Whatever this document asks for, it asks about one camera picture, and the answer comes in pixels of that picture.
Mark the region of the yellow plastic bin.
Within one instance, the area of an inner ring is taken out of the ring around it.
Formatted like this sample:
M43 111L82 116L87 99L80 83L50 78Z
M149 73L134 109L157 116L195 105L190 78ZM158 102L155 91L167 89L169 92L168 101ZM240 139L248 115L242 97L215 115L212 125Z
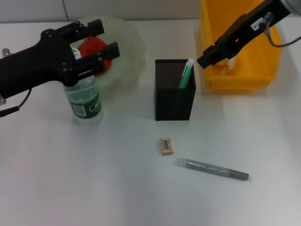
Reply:
M263 0L202 0L198 41L200 52L214 42L237 20ZM264 89L275 79L281 49L270 45L264 34L248 43L235 57L233 70L214 65L200 68L202 92L243 94Z

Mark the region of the green utility knife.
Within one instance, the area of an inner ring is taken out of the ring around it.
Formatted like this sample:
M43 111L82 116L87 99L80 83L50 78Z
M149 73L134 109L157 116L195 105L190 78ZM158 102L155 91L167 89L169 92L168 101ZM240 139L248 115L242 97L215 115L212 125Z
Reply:
M193 64L194 64L194 60L192 58L188 58L188 60L185 64L183 73L182 73L182 78L181 78L177 93L176 93L174 108L173 108L173 111L172 111L173 115L176 115L177 108L178 108L178 105L179 105L180 100L181 100L182 90L185 89L186 84L189 81Z

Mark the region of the clear water bottle green label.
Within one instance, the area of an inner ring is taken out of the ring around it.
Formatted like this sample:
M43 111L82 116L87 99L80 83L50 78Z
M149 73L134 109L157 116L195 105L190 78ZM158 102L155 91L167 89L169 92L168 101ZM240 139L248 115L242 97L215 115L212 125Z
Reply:
M78 120L94 124L102 119L102 103L93 75L79 80L79 82L72 87L64 86L63 89L73 114Z

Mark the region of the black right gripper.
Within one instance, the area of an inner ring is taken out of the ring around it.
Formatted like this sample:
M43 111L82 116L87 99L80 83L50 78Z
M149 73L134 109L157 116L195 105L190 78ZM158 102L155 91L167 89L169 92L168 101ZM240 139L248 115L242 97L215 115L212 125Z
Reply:
M271 25L276 24L290 12L282 4L281 0L265 0L247 14L239 17L231 27L215 42L208 47L197 59L197 63L203 68L215 65L218 62L234 57L246 44L262 33L260 28L252 28L251 25L270 12L274 15Z

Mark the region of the grey marker pen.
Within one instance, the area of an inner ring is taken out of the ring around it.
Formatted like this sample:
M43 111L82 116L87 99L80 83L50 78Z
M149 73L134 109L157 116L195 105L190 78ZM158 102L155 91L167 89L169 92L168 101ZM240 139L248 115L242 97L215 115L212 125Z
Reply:
M233 169L228 169L221 166L208 164L208 163L203 163L195 160L178 158L177 160L175 160L174 163L179 167L184 167L191 170L197 170L213 175L218 175L221 177L233 178L242 181L247 181L249 179L249 174L247 173L236 171Z

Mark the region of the beige eraser with label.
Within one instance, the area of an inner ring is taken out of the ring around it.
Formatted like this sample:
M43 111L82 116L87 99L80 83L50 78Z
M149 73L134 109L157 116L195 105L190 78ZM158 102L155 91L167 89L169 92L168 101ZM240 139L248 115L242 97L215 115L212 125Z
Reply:
M174 153L171 138L161 138L159 140L161 155L172 155Z

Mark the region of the white paper ball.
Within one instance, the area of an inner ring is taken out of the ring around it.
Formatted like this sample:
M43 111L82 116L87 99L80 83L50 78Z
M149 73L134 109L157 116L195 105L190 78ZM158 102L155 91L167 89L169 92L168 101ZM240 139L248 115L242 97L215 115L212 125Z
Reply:
M231 72L236 64L236 57L234 56L231 59L224 59L218 63L216 63L214 66L217 67L217 69L220 70L221 75L225 75L228 72Z

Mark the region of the red object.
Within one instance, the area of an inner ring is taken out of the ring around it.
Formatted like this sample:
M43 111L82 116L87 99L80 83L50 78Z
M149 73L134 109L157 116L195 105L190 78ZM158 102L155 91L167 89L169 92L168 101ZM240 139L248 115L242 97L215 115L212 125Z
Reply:
M86 57L88 55L101 51L106 46L107 44L100 38L88 37L77 47L77 49L80 51L82 57ZM111 60L105 60L105 71L95 74L95 77L102 76L103 74L105 74L106 71L110 69L111 64Z

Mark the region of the wavy green glass fruit plate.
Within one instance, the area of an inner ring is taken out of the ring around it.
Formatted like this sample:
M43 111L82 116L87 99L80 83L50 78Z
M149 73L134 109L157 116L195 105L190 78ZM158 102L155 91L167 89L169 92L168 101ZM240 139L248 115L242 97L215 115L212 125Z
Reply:
M145 43L138 30L129 22L110 16L88 16L79 21L87 25L96 19L102 21L104 28L104 33L98 38L106 44L117 42L120 52L120 57L112 61L110 69L103 75L96 76L98 88L110 90L116 87L136 86L146 52Z

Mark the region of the black mesh pen holder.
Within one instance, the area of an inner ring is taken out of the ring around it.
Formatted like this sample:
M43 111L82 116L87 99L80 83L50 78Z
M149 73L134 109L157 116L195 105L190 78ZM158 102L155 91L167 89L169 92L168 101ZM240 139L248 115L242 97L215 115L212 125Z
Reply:
M188 121L196 93L194 69L184 88L180 88L187 59L155 60L155 120Z

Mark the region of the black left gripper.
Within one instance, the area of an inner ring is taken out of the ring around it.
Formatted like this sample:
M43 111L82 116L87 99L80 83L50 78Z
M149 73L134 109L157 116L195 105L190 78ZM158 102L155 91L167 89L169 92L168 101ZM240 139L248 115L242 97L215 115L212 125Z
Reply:
M117 42L79 59L75 59L70 47L71 43L103 33L100 19L87 26L75 21L43 31L34 46L0 59L0 95L9 98L49 81L72 86L79 80L106 71L105 60L120 57Z

